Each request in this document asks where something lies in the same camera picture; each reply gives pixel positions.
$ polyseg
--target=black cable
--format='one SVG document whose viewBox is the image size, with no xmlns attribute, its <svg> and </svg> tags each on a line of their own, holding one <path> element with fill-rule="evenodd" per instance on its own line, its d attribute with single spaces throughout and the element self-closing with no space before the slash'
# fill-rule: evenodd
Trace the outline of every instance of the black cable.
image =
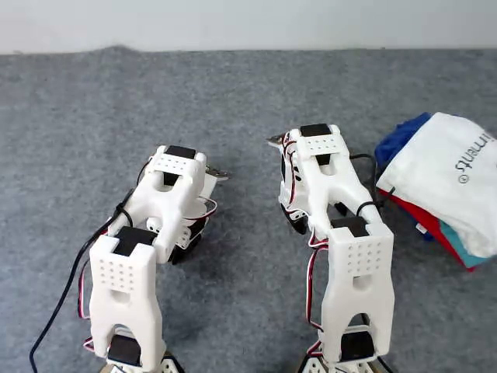
<svg viewBox="0 0 497 373">
<path fill-rule="evenodd" d="M 36 352 L 36 349 L 40 345 L 41 341 L 47 335 L 48 330 L 52 327 L 52 324 L 54 323 L 54 320 L 57 317 L 57 314 L 59 313 L 62 305 L 64 304 L 64 300 L 68 296 L 69 289 L 71 289 L 72 281 L 74 280 L 75 275 L 76 275 L 76 270 L 78 269 L 79 261 L 81 260 L 81 258 L 85 254 L 86 250 L 88 250 L 88 248 L 94 243 L 94 241 L 96 241 L 98 239 L 98 237 L 100 237 L 100 235 L 102 233 L 104 233 L 105 230 L 107 230 L 109 225 L 111 225 L 117 219 L 117 217 L 123 212 L 123 206 L 126 204 L 127 200 L 131 197 L 131 194 L 133 193 L 133 191 L 134 190 L 132 189 L 126 194 L 126 196 L 121 201 L 121 203 L 117 205 L 116 210 L 114 211 L 112 217 L 108 221 L 106 221 L 100 228 L 98 228 L 95 231 L 95 233 L 93 233 L 92 237 L 88 241 L 86 241 L 83 244 L 83 246 L 81 247 L 81 249 L 78 251 L 78 255 L 76 256 L 75 261 L 72 264 L 71 273 L 69 274 L 68 282 L 66 283 L 64 290 L 62 291 L 62 295 L 59 298 L 59 301 L 57 302 L 57 305 L 55 306 L 54 311 L 52 312 L 52 316 L 48 319 L 46 326 L 43 328 L 41 334 L 38 336 L 38 339 L 36 340 L 33 347 L 31 348 L 30 363 L 31 363 L 31 368 L 33 369 L 34 373 L 38 372 L 38 369 L 36 368 L 36 363 L 34 361 L 34 353 Z"/>
<path fill-rule="evenodd" d="M 380 362 L 380 364 L 383 365 L 383 368 L 387 370 L 388 373 L 394 373 L 393 369 L 390 368 L 387 363 L 385 363 L 385 360 L 383 360 L 381 356 L 377 356 L 377 359 Z"/>
<path fill-rule="evenodd" d="M 361 204 L 361 205 L 357 208 L 356 216 L 359 216 L 360 211 L 361 211 L 364 207 L 369 206 L 370 204 L 373 204 L 374 206 L 377 206 L 377 202 L 374 202 L 374 201 L 372 201 L 372 200 L 368 200 L 368 201 L 364 202 L 363 204 Z"/>
<path fill-rule="evenodd" d="M 137 186 L 138 184 L 140 183 L 140 178 L 141 178 L 141 174 L 143 173 L 143 171 L 145 171 L 145 167 L 147 167 L 148 163 L 150 163 L 151 161 L 151 157 L 148 159 L 148 161 L 146 161 L 146 163 L 141 167 L 141 170 L 140 172 L 138 173 L 138 177 L 137 177 Z"/>
<path fill-rule="evenodd" d="M 368 179 L 370 184 L 370 193 L 371 198 L 373 198 L 374 203 L 377 203 L 377 193 L 376 193 L 376 178 L 377 178 L 377 163 L 376 158 L 374 158 L 371 154 L 360 153 L 350 156 L 350 160 L 359 159 L 359 158 L 368 158 L 371 161 L 371 178 Z"/>
</svg>

